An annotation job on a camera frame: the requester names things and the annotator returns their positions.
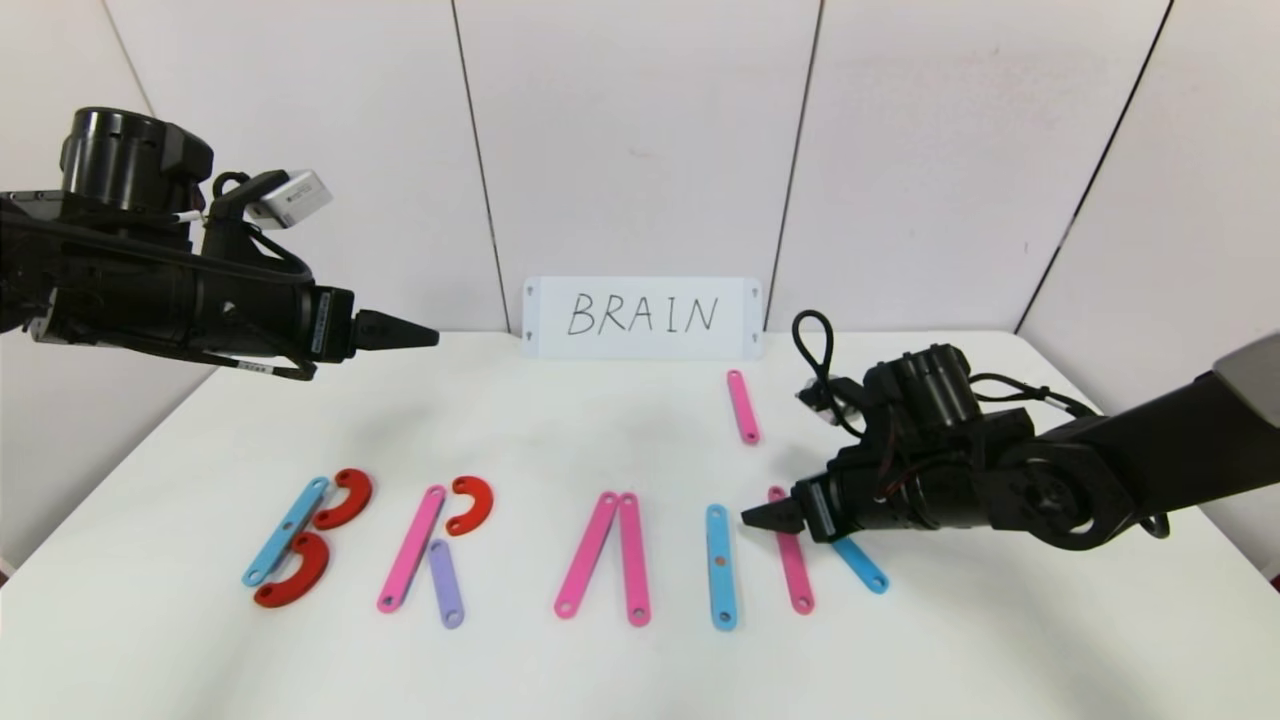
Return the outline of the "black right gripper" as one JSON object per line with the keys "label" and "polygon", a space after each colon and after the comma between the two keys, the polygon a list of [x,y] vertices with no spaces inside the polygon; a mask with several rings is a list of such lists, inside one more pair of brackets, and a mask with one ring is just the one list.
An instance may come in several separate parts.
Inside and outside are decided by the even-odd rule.
{"label": "black right gripper", "polygon": [[867,457],[836,457],[823,471],[797,480],[791,497],[772,500],[741,511],[746,527],[781,534],[800,534],[806,528],[819,543],[881,527],[881,506],[874,501],[881,487],[877,461]]}

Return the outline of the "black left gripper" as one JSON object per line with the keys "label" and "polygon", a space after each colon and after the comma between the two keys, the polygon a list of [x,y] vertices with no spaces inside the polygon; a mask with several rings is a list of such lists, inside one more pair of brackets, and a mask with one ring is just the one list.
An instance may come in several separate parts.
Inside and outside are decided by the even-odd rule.
{"label": "black left gripper", "polygon": [[196,263],[195,360],[285,357],[293,363],[342,363],[358,351],[424,348],[440,334],[374,310],[357,311],[348,290],[302,281],[305,263],[269,255]]}

